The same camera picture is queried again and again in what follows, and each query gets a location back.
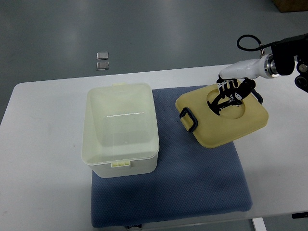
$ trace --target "gray floor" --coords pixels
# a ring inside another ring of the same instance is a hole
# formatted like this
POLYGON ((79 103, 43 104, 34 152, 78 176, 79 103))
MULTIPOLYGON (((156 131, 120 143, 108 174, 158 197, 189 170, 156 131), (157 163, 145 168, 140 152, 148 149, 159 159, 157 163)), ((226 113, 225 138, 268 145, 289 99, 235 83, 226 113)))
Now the gray floor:
MULTIPOLYGON (((258 57, 236 47, 242 34, 269 43, 307 33, 307 22, 308 12, 280 13, 271 0, 0 0, 0 120, 21 82, 231 64, 258 57), (109 70, 95 70, 98 51, 109 52, 109 70)), ((291 215, 265 223, 269 231, 308 230, 291 215)))

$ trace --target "cardboard box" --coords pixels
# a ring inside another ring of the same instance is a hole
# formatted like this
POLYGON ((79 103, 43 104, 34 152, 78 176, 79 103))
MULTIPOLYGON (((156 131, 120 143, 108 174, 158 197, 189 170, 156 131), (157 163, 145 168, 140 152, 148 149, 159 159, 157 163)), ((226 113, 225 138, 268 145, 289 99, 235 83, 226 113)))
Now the cardboard box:
POLYGON ((308 0, 272 0, 280 12, 308 11, 308 0))

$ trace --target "black cable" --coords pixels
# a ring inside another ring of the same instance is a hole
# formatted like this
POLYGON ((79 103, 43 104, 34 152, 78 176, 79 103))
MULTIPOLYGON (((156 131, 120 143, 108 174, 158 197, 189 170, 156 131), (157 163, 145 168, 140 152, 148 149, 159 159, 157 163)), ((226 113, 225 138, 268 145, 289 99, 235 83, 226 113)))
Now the black cable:
POLYGON ((274 44, 276 44, 276 43, 277 43, 277 42, 271 42, 271 43, 269 43, 269 44, 262 45, 261 41, 260 41, 256 36, 254 36, 254 35, 242 35, 242 36, 240 36, 240 37, 238 38, 238 40, 237 40, 237 42, 236 42, 236 45, 237 45, 237 47, 238 47, 239 49, 241 49, 241 50, 243 50, 243 51, 259 51, 259 50, 261 50, 261 49, 270 47, 270 46, 272 46, 272 45, 274 45, 274 44), (246 37, 255 39, 255 40, 258 42, 259 47, 257 47, 257 48, 252 48, 252 49, 242 47, 242 46, 240 45, 240 41, 241 41, 243 38, 246 38, 246 37))

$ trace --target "white table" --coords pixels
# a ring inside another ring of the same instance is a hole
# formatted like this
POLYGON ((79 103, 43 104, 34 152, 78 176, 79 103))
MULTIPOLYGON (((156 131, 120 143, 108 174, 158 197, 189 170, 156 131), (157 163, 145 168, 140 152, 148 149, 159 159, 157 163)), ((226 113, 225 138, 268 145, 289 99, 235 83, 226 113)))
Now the white table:
MULTIPOLYGON (((17 85, 0 126, 0 230, 93 229, 92 171, 81 160, 90 89, 118 82, 146 82, 153 89, 210 85, 225 67, 17 85)), ((254 203, 250 211, 149 223, 143 228, 308 211, 308 93, 295 86, 296 76, 297 72, 256 80, 269 112, 268 125, 234 142, 254 203)))

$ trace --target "small metal plate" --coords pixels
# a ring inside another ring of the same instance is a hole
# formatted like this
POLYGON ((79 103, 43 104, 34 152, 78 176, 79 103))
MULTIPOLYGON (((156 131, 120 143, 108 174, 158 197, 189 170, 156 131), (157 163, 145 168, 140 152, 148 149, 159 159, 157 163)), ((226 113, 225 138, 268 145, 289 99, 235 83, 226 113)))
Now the small metal plate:
POLYGON ((96 60, 103 60, 108 58, 109 58, 109 53, 106 51, 98 52, 96 55, 96 60))
POLYGON ((96 64, 96 70, 100 71, 100 70, 108 70, 109 69, 109 62, 105 61, 105 62, 98 62, 96 64))

